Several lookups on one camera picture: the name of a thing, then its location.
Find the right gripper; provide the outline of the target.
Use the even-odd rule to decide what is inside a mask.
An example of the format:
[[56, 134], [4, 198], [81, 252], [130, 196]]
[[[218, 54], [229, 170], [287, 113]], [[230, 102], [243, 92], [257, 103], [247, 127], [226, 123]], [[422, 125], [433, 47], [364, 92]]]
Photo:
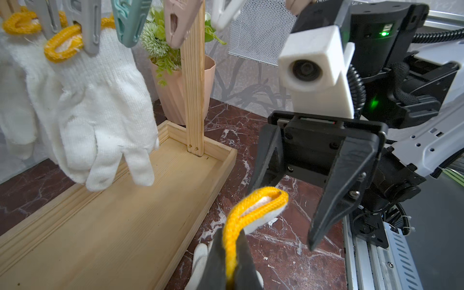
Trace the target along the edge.
[[[350, 21], [347, 1], [307, 5], [291, 33], [330, 25], [340, 29], [343, 47]], [[285, 175], [321, 186], [324, 191], [308, 231], [314, 251], [331, 227], [358, 205], [373, 188], [398, 203], [419, 193], [424, 178], [391, 158], [383, 161], [387, 126], [381, 122], [274, 111], [260, 131], [254, 173], [248, 193], [275, 187]]]

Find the pink clothes peg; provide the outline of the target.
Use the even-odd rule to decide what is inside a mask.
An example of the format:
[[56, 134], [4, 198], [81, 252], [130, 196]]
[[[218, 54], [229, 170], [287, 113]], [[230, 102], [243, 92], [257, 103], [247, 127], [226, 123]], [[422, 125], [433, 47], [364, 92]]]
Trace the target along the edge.
[[171, 48], [181, 48], [202, 4], [202, 0], [163, 1], [166, 42]]

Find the grey clothes peg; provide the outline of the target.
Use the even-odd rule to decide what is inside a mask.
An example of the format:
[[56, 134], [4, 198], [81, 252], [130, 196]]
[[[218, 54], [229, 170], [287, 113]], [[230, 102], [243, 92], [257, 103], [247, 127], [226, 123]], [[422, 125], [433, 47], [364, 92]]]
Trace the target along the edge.
[[90, 56], [97, 55], [100, 45], [102, 1], [64, 0], [63, 6], [68, 24], [81, 26], [84, 50]]

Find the aluminium front rail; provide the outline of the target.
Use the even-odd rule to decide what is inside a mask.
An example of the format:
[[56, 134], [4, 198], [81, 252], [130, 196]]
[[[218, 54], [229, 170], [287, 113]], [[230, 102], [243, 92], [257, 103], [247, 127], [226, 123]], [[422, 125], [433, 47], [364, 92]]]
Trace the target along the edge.
[[421, 290], [423, 288], [406, 237], [384, 224], [389, 246], [382, 248], [352, 234], [343, 219], [346, 277], [349, 290]]

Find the white glove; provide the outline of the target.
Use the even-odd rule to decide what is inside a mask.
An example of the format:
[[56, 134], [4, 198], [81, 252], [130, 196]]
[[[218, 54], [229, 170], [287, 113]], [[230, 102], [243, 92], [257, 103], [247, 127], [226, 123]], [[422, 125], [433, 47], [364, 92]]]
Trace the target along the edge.
[[[276, 187], [263, 187], [242, 199], [229, 212], [223, 229], [222, 245], [225, 250], [227, 289], [233, 290], [234, 270], [238, 264], [236, 241], [243, 230], [251, 234], [278, 217], [285, 209], [289, 195]], [[210, 249], [209, 244], [198, 244], [193, 254], [192, 275], [185, 289], [196, 290]]]

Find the wooden clothes rack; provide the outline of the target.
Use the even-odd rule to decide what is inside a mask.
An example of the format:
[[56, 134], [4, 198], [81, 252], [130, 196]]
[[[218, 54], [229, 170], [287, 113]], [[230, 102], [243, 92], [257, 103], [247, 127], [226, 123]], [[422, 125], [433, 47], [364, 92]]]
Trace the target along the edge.
[[190, 149], [197, 126], [159, 126], [150, 161], [161, 176], [134, 184], [118, 166], [106, 190], [74, 185], [1, 238], [4, 290], [163, 289], [228, 178], [237, 152], [210, 138]]

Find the potted white flower plant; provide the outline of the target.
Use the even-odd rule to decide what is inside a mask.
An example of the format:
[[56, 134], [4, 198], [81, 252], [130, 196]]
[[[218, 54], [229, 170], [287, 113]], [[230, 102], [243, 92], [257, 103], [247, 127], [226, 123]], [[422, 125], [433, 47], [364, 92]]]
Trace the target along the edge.
[[[205, 42], [227, 44], [211, 26], [210, 13], [205, 13]], [[181, 70], [181, 50], [169, 47], [164, 29], [163, 5], [152, 6], [141, 34], [141, 44], [152, 62], [151, 70], [156, 90], [166, 118], [178, 125], [186, 125], [186, 109]], [[203, 118], [207, 116], [215, 78], [216, 62], [205, 55]]]

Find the green clothes peg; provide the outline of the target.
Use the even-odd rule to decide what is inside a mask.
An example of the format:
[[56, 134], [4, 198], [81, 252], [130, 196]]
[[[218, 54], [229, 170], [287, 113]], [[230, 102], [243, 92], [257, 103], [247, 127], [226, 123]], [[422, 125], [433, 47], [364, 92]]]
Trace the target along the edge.
[[152, 1], [112, 0], [118, 40], [127, 48], [137, 45]]

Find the white glove hung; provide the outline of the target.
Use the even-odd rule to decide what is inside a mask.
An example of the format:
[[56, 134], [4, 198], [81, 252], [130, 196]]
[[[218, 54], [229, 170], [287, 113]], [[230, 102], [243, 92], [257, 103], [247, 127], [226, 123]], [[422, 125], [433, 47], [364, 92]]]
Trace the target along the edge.
[[101, 31], [95, 56], [82, 51], [51, 67], [64, 89], [56, 115], [66, 166], [75, 180], [90, 191], [104, 190], [125, 160], [135, 184], [151, 186], [155, 175], [149, 156], [159, 146], [151, 97], [116, 30]]
[[12, 155], [21, 160], [33, 155], [37, 140], [35, 110], [22, 70], [11, 61], [1, 66], [1, 130]]
[[57, 107], [63, 86], [44, 54], [47, 42], [36, 13], [25, 7], [2, 24], [1, 44], [25, 74], [25, 87], [39, 121], [39, 137], [48, 158], [76, 183], [84, 184], [87, 170], [70, 169], [60, 136]]

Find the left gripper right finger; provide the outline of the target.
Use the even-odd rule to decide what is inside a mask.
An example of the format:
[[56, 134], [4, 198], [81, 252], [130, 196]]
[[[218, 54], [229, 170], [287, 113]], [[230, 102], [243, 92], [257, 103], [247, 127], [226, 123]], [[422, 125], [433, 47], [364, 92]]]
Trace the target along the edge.
[[263, 279], [256, 270], [247, 237], [242, 230], [236, 241], [237, 266], [234, 270], [234, 290], [262, 290]]

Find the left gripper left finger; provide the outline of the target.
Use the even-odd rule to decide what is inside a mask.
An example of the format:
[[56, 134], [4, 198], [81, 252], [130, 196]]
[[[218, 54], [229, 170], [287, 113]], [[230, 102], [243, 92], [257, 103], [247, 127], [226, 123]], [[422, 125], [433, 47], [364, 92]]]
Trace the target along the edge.
[[197, 290], [225, 290], [225, 250], [222, 245], [223, 229], [219, 229], [210, 243], [210, 249]]

